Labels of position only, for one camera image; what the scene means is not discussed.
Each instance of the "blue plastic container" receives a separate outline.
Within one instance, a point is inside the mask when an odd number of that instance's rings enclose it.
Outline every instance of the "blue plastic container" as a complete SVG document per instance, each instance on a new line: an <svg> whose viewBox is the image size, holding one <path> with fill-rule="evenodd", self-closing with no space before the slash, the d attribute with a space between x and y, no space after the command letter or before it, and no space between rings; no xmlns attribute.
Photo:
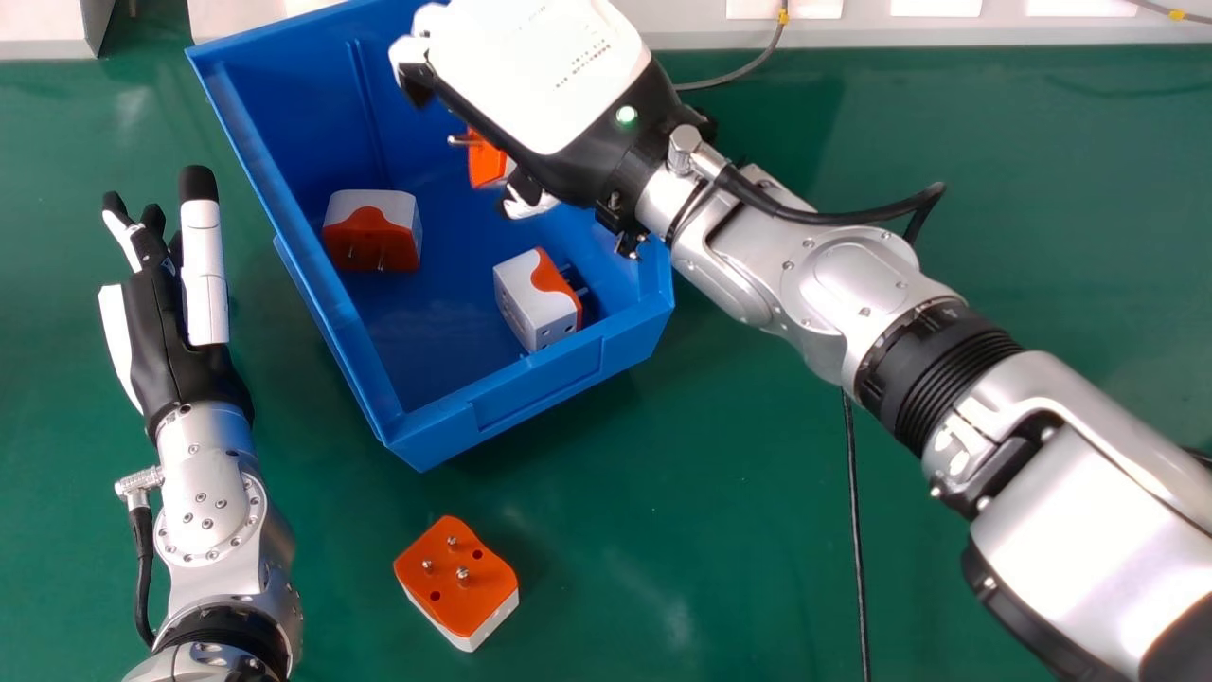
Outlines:
<svg viewBox="0 0 1212 682"><path fill-rule="evenodd" d="M413 109L388 64L419 5L355 0L188 56L371 429L424 471L646 360L674 302L664 246L631 262L588 211L508 222L494 191L470 188L465 153L446 143L465 127L441 105ZM416 194L421 270L335 269L318 235L338 189ZM589 317L526 356L492 265L538 245L588 285Z"/></svg>

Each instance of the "robotic hand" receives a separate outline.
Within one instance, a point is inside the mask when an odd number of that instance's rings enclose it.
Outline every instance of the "robotic hand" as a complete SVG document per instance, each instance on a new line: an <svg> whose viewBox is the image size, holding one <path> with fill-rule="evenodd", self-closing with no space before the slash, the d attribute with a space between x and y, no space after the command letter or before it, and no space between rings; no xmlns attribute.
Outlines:
<svg viewBox="0 0 1212 682"><path fill-rule="evenodd" d="M491 62L479 58L490 51ZM606 0L451 0L389 55L634 254L648 234L737 320L781 336L921 459L971 521L964 575L1062 680L1212 678L1212 476L1057 359L1025 351L873 227L941 188L818 213L708 144Z"/></svg>
<svg viewBox="0 0 1212 682"><path fill-rule="evenodd" d="M114 486L139 558L136 627L152 651L125 680L285 682L303 621L290 584L295 540L261 480L252 400L227 349L215 176L189 166L179 184L181 230L171 246L158 205L138 222L116 193L102 205L133 270L98 294L105 343L160 457L159 466ZM155 488L162 509L153 522L148 493ZM156 634L147 614L153 551L172 580Z"/></svg>

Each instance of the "green table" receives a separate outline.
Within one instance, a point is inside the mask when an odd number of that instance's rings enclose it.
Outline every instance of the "green table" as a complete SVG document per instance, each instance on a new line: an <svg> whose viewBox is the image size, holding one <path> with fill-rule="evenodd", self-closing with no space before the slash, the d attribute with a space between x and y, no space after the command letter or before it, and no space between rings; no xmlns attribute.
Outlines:
<svg viewBox="0 0 1212 682"><path fill-rule="evenodd" d="M171 204L218 173L234 353L298 538L299 682L859 678L835 389L679 282L656 356L418 476L370 435L270 246L181 50L182 10L114 19L92 63L0 67L0 680L113 682L143 655L112 482L149 465L97 287L126 264L105 189ZM671 55L688 79L738 55ZM696 94L823 210L950 193L925 268L1180 443L1212 437L1212 48L783 52ZM972 600L964 523L858 419L876 680L1047 680ZM407 603L391 560L439 515L520 575L474 655ZM153 594L162 615L165 574Z"/></svg>

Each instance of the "green indicator light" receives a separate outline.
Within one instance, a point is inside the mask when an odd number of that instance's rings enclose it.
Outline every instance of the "green indicator light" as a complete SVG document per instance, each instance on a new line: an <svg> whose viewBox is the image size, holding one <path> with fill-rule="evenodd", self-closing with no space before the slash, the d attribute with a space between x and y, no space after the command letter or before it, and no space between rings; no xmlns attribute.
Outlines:
<svg viewBox="0 0 1212 682"><path fill-rule="evenodd" d="M619 125L631 125L638 118L640 118L640 111L636 111L635 107L630 104L624 104L614 111L614 120L618 121Z"/></svg>

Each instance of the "white wall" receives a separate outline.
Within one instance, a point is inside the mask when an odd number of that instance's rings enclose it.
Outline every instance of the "white wall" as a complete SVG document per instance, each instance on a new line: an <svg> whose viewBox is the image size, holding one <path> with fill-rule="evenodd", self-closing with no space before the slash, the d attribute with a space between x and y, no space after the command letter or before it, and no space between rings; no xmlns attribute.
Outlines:
<svg viewBox="0 0 1212 682"><path fill-rule="evenodd" d="M1212 15L1212 0L1172 1ZM725 0L612 0L657 50L756 48L773 22L725 19ZM984 0L978 18L897 18L890 0L845 0L840 19L793 21L788 47L877 45L1031 45L1085 42L1204 42L1212 25L1173 22L1140 10L1133 18L1027 17L1025 0Z"/></svg>

